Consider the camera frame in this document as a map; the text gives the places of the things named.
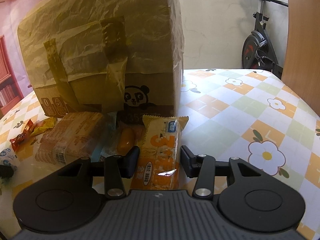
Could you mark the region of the black exercise bike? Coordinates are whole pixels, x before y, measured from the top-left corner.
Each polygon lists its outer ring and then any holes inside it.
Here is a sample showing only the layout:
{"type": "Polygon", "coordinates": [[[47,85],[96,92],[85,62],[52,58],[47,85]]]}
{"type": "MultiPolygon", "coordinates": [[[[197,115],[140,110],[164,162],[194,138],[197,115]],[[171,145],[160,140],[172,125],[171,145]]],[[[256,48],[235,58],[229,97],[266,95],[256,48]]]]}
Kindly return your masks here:
{"type": "Polygon", "coordinates": [[[255,19],[254,30],[245,39],[242,48],[241,66],[243,69],[269,71],[280,79],[283,67],[278,64],[276,52],[266,30],[266,24],[270,18],[264,14],[264,7],[266,2],[273,2],[285,7],[288,4],[278,0],[258,1],[258,9],[253,13],[255,19]]]}

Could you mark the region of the small red candy wrapper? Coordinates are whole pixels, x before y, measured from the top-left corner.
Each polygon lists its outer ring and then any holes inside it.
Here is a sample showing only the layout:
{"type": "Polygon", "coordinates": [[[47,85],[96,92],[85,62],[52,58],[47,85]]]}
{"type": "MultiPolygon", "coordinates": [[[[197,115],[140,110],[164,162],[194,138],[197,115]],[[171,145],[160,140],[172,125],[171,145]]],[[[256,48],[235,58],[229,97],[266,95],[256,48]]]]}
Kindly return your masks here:
{"type": "Polygon", "coordinates": [[[9,140],[10,143],[11,143],[11,147],[12,147],[14,152],[17,152],[19,147],[20,147],[20,145],[30,137],[30,135],[31,135],[31,133],[33,131],[33,125],[34,125],[34,123],[30,119],[27,122],[27,124],[25,125],[23,132],[18,134],[13,139],[9,140]]]}

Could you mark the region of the small yellow candy wrapper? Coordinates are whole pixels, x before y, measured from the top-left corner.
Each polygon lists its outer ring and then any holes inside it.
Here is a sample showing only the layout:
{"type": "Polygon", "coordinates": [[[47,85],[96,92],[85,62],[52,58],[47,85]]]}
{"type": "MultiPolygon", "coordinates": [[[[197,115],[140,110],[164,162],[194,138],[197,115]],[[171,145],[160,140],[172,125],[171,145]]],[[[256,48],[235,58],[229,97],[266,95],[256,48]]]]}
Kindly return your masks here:
{"type": "Polygon", "coordinates": [[[49,129],[53,129],[57,122],[57,118],[49,117],[41,121],[35,122],[31,127],[31,137],[35,137],[39,134],[46,132],[49,129]]]}

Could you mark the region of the wooden headboard panel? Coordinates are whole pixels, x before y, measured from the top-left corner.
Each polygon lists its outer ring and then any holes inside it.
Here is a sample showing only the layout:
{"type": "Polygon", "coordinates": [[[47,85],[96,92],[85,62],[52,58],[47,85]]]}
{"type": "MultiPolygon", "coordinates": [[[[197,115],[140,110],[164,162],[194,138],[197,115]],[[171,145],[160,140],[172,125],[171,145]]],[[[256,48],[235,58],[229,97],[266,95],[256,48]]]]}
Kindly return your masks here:
{"type": "Polygon", "coordinates": [[[289,0],[282,81],[319,114],[319,0],[289,0]]]}

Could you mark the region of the brown biscuit pack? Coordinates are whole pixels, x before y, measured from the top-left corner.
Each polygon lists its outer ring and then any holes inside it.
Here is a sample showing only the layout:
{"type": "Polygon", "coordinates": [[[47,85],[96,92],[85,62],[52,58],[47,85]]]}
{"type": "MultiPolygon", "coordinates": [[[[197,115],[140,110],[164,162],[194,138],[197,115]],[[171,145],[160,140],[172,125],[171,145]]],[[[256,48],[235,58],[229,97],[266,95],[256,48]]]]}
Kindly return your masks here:
{"type": "Polygon", "coordinates": [[[90,157],[105,129],[101,113],[66,114],[46,135],[35,154],[36,161],[66,165],[82,157],[90,157]]]}

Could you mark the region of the orange jelly snack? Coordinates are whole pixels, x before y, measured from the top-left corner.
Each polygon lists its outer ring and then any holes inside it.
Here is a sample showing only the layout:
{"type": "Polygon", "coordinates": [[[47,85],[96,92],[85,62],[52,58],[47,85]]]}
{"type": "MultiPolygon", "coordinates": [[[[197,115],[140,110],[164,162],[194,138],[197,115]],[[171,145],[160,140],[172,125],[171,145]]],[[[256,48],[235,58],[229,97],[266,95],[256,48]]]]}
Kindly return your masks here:
{"type": "Polygon", "coordinates": [[[120,133],[120,138],[117,144],[117,153],[126,155],[129,150],[135,145],[135,133],[131,127],[124,128],[120,133]]]}

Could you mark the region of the orange white cracker pack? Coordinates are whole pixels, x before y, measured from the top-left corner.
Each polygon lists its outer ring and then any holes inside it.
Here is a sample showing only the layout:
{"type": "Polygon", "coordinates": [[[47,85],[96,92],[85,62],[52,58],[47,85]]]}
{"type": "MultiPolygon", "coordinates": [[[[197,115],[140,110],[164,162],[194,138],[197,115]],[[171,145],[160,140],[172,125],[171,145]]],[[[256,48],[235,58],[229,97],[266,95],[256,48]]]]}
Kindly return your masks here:
{"type": "Polygon", "coordinates": [[[188,116],[143,116],[146,132],[131,189],[158,191],[178,188],[181,136],[188,120],[188,116]]]}

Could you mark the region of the blue white snack packet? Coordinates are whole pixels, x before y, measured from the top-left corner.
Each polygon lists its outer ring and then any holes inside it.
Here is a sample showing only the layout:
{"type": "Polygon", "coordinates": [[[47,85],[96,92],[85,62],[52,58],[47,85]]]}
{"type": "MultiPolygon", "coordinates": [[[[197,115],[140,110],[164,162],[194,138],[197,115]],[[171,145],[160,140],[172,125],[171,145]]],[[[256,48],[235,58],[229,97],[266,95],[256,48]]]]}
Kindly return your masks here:
{"type": "Polygon", "coordinates": [[[17,155],[11,148],[7,147],[1,150],[0,161],[1,178],[11,178],[20,164],[17,155]]]}

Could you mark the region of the brown cardboard box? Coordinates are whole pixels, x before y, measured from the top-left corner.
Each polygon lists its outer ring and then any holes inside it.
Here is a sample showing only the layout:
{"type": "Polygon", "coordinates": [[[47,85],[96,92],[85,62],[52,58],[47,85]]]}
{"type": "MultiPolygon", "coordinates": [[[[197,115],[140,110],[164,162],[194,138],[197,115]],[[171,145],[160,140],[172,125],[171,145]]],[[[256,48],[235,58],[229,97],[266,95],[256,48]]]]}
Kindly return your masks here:
{"type": "Polygon", "coordinates": [[[184,49],[179,0],[42,0],[17,36],[47,116],[177,113],[184,49]]]}

